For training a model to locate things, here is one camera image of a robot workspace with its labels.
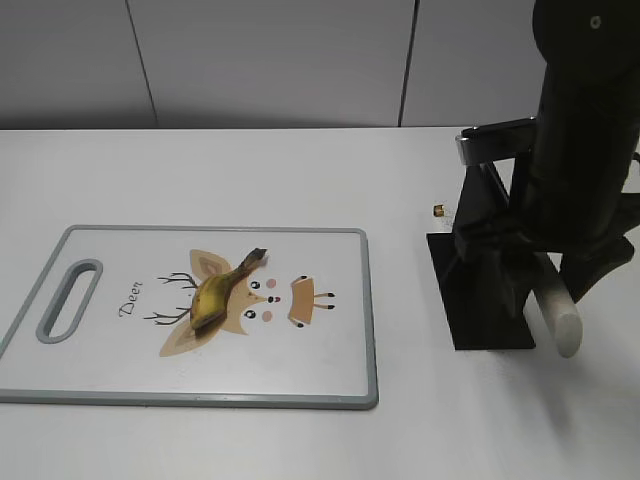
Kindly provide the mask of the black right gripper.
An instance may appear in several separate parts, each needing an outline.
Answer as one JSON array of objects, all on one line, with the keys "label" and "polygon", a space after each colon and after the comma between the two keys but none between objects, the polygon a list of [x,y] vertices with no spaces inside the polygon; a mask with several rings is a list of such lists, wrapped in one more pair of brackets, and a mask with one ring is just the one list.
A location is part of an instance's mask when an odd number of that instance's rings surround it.
[{"label": "black right gripper", "polygon": [[557,243],[528,237],[509,206],[495,221],[456,221],[453,234],[472,298],[487,311],[514,318],[523,312],[539,274],[535,253],[562,255],[560,276],[578,303],[602,278],[632,260],[634,246],[625,234],[638,225],[639,195],[624,193],[610,226],[595,240]]}]

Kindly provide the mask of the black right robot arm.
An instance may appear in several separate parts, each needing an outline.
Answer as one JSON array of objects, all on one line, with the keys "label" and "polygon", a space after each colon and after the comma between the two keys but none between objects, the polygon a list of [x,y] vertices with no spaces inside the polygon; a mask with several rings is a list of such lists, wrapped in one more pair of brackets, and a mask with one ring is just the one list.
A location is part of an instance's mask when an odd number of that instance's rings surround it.
[{"label": "black right robot arm", "polygon": [[454,222],[457,254],[486,306],[522,311],[540,268],[561,255],[573,300],[628,263],[639,197],[623,190],[639,141],[639,5],[538,1],[532,29],[545,60],[531,119],[469,128]]}]

